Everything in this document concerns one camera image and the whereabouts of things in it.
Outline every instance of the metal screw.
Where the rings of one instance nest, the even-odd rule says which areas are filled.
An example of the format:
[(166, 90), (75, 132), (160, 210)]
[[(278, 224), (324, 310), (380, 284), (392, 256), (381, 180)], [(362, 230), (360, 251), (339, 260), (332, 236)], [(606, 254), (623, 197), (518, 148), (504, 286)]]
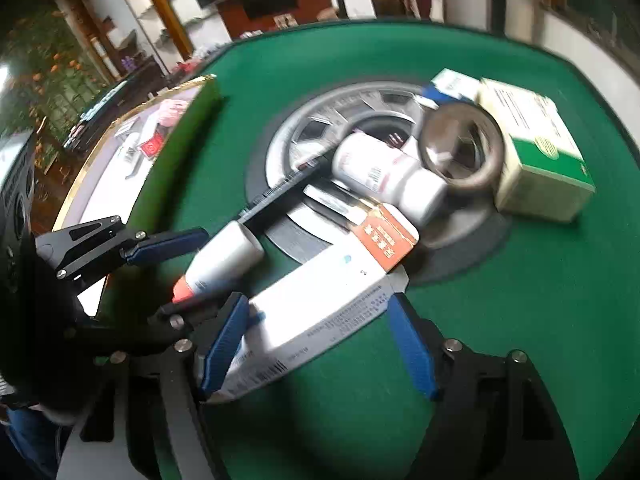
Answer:
[(522, 350), (514, 350), (511, 352), (511, 359), (517, 363), (526, 363), (529, 358)]
[(180, 314), (173, 314), (169, 318), (169, 324), (172, 326), (172, 328), (180, 330), (184, 326), (184, 319)]
[(124, 362), (124, 359), (127, 358), (127, 354), (121, 350), (116, 350), (113, 354), (111, 354), (111, 357), (109, 357), (109, 361), (111, 362), (111, 364), (114, 365), (119, 365), (120, 363)]
[(444, 348), (449, 352), (460, 352), (462, 350), (462, 343), (457, 339), (447, 339), (444, 342)]
[(176, 352), (188, 352), (193, 347), (193, 343), (189, 339), (180, 339), (174, 344)]

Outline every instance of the white pill bottle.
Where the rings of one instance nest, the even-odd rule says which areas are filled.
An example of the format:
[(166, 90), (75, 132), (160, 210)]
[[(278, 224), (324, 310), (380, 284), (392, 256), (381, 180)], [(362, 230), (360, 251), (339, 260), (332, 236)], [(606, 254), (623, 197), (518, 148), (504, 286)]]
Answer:
[(428, 222), (447, 189), (419, 160), (361, 131), (342, 141), (332, 172), (355, 192), (395, 205), (416, 227)]

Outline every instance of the green table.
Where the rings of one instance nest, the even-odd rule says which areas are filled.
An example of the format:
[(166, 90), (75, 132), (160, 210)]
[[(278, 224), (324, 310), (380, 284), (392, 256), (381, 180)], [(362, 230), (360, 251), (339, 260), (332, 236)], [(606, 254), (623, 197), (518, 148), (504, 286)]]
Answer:
[[(369, 75), (427, 82), (443, 68), (551, 97), (596, 195), (571, 225), (515, 219), (493, 257), (452, 279), (410, 286), (407, 295), (445, 336), (476, 351), (525, 349), (558, 407), (581, 478), (596, 478), (640, 412), (633, 264), (640, 171), (628, 134), (569, 63), (488, 35), (408, 22), (301, 27), (239, 43), (203, 71), (218, 76), (224, 104), (174, 168), (179, 185), (172, 181), (160, 223), (210, 232), (223, 226), (246, 203), (244, 168), (265, 124), (302, 96)], [(150, 181), (159, 178), (156, 169)], [(145, 200), (143, 193), (137, 211)], [(297, 265), (262, 242), (268, 257), (252, 274), (254, 292)], [(174, 260), (153, 276), (156, 296), (166, 298), (188, 261)], [(239, 480), (402, 478), (431, 413), (383, 317), (285, 379), (207, 408), (211, 433)]]

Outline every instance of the roll of tape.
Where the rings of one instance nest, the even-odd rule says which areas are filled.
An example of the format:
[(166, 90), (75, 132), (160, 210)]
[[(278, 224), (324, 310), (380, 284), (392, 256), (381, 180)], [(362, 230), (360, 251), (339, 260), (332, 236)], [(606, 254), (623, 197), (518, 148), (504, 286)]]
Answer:
[[(452, 174), (457, 150), (465, 139), (472, 139), (477, 167), (470, 174)], [(504, 163), (504, 139), (500, 127), (484, 108), (465, 102), (447, 103), (437, 110), (425, 110), (418, 137), (422, 163), (442, 177), (449, 189), (460, 194), (486, 191), (500, 177)]]

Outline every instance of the bright light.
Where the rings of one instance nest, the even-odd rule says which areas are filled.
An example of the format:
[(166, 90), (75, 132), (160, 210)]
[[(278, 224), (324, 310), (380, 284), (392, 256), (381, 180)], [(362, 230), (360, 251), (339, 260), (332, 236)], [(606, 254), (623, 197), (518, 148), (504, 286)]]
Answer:
[(9, 79), (9, 67), (2, 65), (0, 66), (0, 92), (4, 89), (4, 84), (7, 79)]

